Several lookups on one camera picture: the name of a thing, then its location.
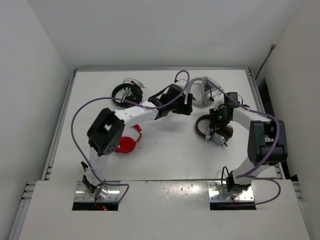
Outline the brown silver headphones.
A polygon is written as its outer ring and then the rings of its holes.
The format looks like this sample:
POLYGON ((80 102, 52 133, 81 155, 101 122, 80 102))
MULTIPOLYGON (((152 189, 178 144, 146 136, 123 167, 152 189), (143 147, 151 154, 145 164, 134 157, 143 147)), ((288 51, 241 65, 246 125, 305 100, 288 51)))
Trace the brown silver headphones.
POLYGON ((228 147, 227 142, 229 141, 229 139, 233 137, 233 134, 234 134, 233 127, 231 125, 226 125, 222 128, 217 128, 217 127, 211 128, 210 123, 211 123, 211 117, 208 114, 200 116, 196 120, 194 125, 195 133, 197 134, 197 136, 203 140, 212 141, 216 145, 228 147), (202 121, 209 121, 209 125, 207 127, 209 129, 208 134, 206 134, 205 132, 202 132, 199 128, 199 123, 202 121))

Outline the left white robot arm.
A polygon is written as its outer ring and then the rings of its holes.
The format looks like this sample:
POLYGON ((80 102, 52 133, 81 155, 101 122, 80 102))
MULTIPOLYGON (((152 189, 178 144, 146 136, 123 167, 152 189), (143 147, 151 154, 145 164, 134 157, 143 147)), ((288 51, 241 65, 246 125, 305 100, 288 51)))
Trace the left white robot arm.
POLYGON ((90 157, 82 162, 85 174, 82 182, 92 195, 98 195, 108 186, 97 173, 102 156, 109 156, 121 146, 123 132, 147 121, 166 117, 170 112, 187 115, 192 113, 192 94, 185 94, 189 80, 174 83, 148 98, 143 104, 133 102, 131 107, 112 111, 108 107, 100 111, 87 131, 90 157))

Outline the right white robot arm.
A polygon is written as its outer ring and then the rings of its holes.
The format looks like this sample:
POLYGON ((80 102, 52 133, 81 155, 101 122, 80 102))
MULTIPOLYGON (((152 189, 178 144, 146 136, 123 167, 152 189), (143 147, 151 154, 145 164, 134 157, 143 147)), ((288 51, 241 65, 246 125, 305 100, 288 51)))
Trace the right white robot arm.
POLYGON ((224 145, 233 135, 230 123, 235 122, 248 130, 247 157, 239 167, 232 170, 225 188, 231 193, 247 190, 262 172, 285 162, 288 146, 285 124, 263 112, 240 105, 234 92, 224 96, 224 103, 209 110, 211 138, 224 145))

